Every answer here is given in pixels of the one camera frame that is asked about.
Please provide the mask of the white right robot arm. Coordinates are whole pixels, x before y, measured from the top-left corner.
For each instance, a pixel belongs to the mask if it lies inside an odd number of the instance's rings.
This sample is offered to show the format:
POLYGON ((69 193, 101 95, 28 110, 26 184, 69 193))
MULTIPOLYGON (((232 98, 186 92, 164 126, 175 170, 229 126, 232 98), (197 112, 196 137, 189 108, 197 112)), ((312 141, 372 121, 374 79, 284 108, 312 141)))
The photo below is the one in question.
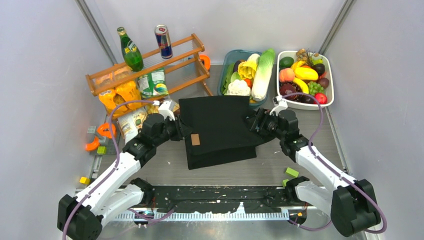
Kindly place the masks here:
POLYGON ((384 221, 372 184, 366 179, 355 179, 326 159, 300 133, 294 111, 259 108, 245 123, 251 132, 261 137, 279 139, 282 152, 323 185, 319 187, 303 176, 295 177, 286 184, 288 203, 307 202, 320 209, 344 237, 368 231, 384 221))

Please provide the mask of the black tote bag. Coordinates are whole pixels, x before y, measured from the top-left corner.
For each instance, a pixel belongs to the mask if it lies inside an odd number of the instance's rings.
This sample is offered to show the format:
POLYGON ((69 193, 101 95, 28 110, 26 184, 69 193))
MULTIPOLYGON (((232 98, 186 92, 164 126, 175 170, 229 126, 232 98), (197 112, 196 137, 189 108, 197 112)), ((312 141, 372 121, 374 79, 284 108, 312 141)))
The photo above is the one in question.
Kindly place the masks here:
POLYGON ((256 158, 256 147, 274 140, 250 131, 255 115, 247 96, 181 98, 180 119, 192 132, 185 139, 189 170, 256 158))

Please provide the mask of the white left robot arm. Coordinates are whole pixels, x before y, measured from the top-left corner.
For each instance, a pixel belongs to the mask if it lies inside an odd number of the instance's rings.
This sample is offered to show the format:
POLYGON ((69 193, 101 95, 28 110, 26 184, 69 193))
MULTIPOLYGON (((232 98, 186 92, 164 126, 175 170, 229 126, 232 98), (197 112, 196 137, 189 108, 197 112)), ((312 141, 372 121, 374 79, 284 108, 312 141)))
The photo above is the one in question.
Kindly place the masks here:
POLYGON ((116 190, 155 156, 158 146, 183 140, 192 131, 178 116, 148 115, 105 172, 76 196, 66 194, 60 199, 57 227, 62 239, 96 240, 104 226, 124 210, 137 204, 148 207, 154 197, 146 181, 137 178, 123 192, 116 190))

